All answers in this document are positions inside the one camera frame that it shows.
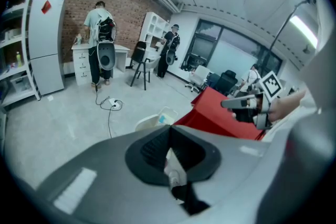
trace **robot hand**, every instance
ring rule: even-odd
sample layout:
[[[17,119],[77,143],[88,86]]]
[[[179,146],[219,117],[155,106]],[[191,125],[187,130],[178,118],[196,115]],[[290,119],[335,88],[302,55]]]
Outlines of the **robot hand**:
[[[250,86],[249,95],[221,102],[221,106],[233,111],[236,120],[254,123],[257,129],[271,126],[268,111],[272,100],[282,91],[282,85],[273,71]]]

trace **fluorescent light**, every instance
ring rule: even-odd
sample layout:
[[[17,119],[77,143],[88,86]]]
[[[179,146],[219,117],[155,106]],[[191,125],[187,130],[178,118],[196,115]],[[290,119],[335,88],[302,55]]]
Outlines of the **fluorescent light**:
[[[310,41],[310,43],[316,49],[317,46],[317,37],[313,34],[313,32],[308,28],[307,25],[298,16],[294,16],[290,19],[290,22],[294,24]]]

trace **white refrigerator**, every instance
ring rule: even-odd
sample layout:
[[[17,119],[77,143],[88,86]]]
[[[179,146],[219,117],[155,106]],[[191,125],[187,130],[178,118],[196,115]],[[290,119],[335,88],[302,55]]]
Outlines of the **white refrigerator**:
[[[34,78],[42,95],[64,89],[61,51],[64,12],[64,0],[33,0],[31,5],[29,56]]]

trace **floor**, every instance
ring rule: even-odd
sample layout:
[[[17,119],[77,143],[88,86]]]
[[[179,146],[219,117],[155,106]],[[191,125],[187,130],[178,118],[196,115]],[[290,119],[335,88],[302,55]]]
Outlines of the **floor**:
[[[133,70],[115,74],[109,86],[98,91],[98,102],[107,96],[123,102],[121,111],[111,112],[112,137],[134,131],[144,117],[169,106],[183,117],[197,96],[185,82],[166,74],[164,79],[151,75],[147,90],[143,75],[130,87]],[[89,85],[77,86],[76,78],[66,79],[66,88],[44,96],[18,102],[8,113],[5,159],[10,169],[33,188],[56,168],[91,145],[110,138],[108,111],[95,104],[96,94]]]

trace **bottle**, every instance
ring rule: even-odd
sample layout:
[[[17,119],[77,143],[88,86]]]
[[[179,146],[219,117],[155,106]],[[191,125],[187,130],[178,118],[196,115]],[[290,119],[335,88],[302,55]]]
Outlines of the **bottle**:
[[[16,60],[17,60],[17,67],[21,67],[22,66],[21,55],[18,51],[16,52]]]

